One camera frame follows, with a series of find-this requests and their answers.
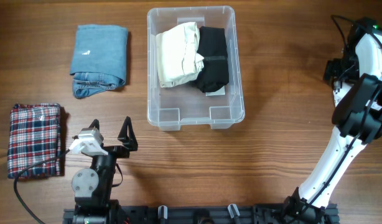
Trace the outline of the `white printed t-shirt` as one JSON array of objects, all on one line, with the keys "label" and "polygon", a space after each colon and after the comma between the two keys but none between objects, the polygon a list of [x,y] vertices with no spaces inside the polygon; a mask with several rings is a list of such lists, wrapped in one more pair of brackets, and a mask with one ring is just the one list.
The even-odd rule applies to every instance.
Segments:
[{"label": "white printed t-shirt", "polygon": [[352,86],[353,84],[346,83],[345,81],[333,82],[333,100],[335,107],[337,107],[337,105],[340,103],[342,98],[349,92]]}]

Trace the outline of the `red plaid shirt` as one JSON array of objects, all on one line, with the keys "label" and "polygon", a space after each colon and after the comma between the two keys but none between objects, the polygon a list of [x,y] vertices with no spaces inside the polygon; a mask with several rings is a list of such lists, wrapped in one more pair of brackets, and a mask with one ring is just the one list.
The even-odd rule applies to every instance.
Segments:
[{"label": "red plaid shirt", "polygon": [[10,113],[7,177],[36,179],[61,174],[61,106],[15,104]]}]

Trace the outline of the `blue denim jeans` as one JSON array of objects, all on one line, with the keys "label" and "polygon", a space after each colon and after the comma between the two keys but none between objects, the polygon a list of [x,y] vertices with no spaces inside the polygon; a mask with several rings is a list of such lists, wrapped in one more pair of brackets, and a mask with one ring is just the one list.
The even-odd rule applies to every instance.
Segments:
[{"label": "blue denim jeans", "polygon": [[117,25],[79,25],[70,75],[77,99],[126,84],[128,29]]}]

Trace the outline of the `cream cloth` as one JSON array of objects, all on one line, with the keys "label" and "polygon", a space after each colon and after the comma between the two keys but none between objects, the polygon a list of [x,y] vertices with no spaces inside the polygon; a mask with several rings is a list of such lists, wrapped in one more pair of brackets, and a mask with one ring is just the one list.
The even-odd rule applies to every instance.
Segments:
[{"label": "cream cloth", "polygon": [[196,22],[185,22],[156,35],[157,74],[162,88],[194,81],[204,68],[198,53],[200,30]]}]

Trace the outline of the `black garment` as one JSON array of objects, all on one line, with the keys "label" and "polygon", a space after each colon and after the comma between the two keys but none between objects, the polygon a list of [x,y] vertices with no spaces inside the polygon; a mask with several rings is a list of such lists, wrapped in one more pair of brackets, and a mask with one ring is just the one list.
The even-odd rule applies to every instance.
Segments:
[{"label": "black garment", "polygon": [[193,82],[203,93],[216,92],[229,83],[228,52],[224,28],[201,26],[197,53],[203,65]]}]

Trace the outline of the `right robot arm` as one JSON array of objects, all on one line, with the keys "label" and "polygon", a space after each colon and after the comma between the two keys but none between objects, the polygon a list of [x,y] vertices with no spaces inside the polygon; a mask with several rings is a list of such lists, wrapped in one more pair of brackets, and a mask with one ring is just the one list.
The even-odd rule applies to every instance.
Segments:
[{"label": "right robot arm", "polygon": [[334,125],[311,175],[271,209],[279,223],[333,223],[330,196],[354,158],[382,136],[382,27],[374,19],[351,20],[342,34],[343,56],[329,60],[323,79],[332,86]]}]

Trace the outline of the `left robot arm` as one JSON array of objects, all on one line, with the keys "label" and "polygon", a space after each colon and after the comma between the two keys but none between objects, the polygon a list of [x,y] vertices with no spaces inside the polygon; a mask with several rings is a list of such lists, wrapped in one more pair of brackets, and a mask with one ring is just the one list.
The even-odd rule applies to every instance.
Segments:
[{"label": "left robot arm", "polygon": [[113,182],[115,172],[121,172],[118,159],[126,159],[137,151],[138,143],[131,118],[126,117],[118,134],[117,146],[105,146],[100,133],[99,121],[95,119],[74,137],[69,150],[92,158],[91,166],[79,170],[72,179],[75,193],[75,209],[66,210],[64,223],[129,223],[130,219],[118,200],[111,200],[111,190],[120,184]]}]

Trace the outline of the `clear plastic storage bin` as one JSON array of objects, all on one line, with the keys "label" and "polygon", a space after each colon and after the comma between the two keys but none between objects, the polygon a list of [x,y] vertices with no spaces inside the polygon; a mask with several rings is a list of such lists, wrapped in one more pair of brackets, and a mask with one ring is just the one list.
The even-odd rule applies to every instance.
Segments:
[{"label": "clear plastic storage bin", "polygon": [[[229,83],[225,95],[206,96],[190,84],[161,88],[157,74],[156,35],[184,22],[224,28]],[[235,11],[230,6],[156,7],[147,13],[147,120],[163,131],[208,124],[228,129],[245,117]]]}]

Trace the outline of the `white label in bin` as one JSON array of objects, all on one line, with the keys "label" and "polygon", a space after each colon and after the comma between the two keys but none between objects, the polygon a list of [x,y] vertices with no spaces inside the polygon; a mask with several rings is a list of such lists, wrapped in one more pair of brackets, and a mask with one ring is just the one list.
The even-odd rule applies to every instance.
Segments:
[{"label": "white label in bin", "polygon": [[217,91],[214,91],[214,92],[207,92],[206,93],[206,96],[221,96],[221,95],[225,95],[226,92],[225,92],[225,86],[221,87],[219,90]]}]

